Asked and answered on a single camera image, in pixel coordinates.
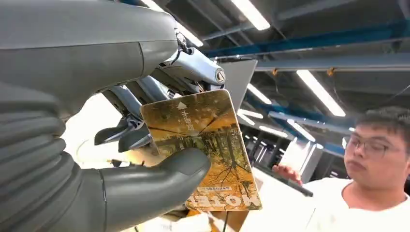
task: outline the man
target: man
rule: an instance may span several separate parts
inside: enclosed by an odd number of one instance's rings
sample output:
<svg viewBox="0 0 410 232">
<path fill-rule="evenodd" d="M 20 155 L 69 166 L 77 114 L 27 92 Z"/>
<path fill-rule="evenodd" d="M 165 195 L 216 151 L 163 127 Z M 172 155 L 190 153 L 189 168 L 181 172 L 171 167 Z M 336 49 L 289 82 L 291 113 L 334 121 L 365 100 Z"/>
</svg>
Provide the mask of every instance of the man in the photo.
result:
<svg viewBox="0 0 410 232">
<path fill-rule="evenodd" d="M 325 178 L 304 185 L 316 208 L 308 231 L 410 231 L 410 110 L 386 107 L 368 111 L 356 123 L 344 156 L 348 179 Z M 286 166 L 273 171 L 297 181 Z"/>
</svg>

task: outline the eyeglasses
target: eyeglasses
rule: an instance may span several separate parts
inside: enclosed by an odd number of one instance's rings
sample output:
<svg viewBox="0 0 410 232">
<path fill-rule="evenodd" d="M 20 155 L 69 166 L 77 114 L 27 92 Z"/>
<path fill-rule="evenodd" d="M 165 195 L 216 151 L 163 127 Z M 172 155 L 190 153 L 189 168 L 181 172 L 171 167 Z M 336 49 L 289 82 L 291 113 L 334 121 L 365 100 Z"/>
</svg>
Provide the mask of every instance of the eyeglasses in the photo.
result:
<svg viewBox="0 0 410 232">
<path fill-rule="evenodd" d="M 364 140 L 356 136 L 349 136 L 349 137 L 345 137 L 345 140 L 347 142 L 346 150 L 359 148 L 360 145 L 363 145 L 364 153 L 367 156 L 374 158 L 374 159 L 383 158 L 386 151 L 397 151 L 398 150 L 397 148 L 381 144 L 377 141 L 374 141 L 373 139 Z"/>
</svg>

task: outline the man's hand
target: man's hand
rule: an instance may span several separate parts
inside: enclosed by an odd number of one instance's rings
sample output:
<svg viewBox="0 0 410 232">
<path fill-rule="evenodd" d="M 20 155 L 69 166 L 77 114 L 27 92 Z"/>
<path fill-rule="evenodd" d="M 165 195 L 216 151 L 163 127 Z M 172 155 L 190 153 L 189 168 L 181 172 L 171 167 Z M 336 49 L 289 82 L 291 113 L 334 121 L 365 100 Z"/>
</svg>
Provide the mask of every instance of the man's hand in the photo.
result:
<svg viewBox="0 0 410 232">
<path fill-rule="evenodd" d="M 300 179 L 299 173 L 295 172 L 291 167 L 285 165 L 274 165 L 272 171 L 278 173 L 282 177 L 291 179 L 294 182 L 302 185 L 302 180 Z"/>
</svg>

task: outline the screw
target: screw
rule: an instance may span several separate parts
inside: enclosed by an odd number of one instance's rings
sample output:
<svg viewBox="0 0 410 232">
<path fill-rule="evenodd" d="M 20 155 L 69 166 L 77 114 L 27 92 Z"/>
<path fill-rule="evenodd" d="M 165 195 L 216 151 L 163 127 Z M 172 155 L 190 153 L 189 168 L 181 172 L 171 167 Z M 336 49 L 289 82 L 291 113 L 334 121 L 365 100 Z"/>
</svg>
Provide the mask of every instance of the screw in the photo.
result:
<svg viewBox="0 0 410 232">
<path fill-rule="evenodd" d="M 220 83 L 225 81 L 225 73 L 223 71 L 218 71 L 217 81 L 220 82 Z"/>
</svg>

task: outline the robotic hand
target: robotic hand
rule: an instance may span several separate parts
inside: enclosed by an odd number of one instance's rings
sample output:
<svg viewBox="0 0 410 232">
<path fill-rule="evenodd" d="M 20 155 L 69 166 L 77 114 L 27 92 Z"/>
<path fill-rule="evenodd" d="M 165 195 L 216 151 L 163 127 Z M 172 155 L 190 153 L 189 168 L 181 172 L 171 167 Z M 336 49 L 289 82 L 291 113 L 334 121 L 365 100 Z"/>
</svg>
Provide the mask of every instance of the robotic hand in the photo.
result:
<svg viewBox="0 0 410 232">
<path fill-rule="evenodd" d="M 175 93 L 185 95 L 223 88 L 223 69 L 196 48 L 187 48 L 185 37 L 177 31 L 176 38 L 178 50 L 160 63 L 151 75 L 103 92 L 123 118 L 117 127 L 97 133 L 95 145 L 119 140 L 119 152 L 147 145 L 151 136 L 140 116 L 141 102 L 167 100 Z"/>
<path fill-rule="evenodd" d="M 222 87 L 222 69 L 177 41 L 175 20 L 71 0 L 0 0 L 0 15 L 0 231 L 120 231 L 184 203 L 210 167 L 200 150 L 82 170 L 59 138 L 97 92 L 124 118 L 96 141 L 125 150 L 147 143 L 141 104 Z"/>
</svg>

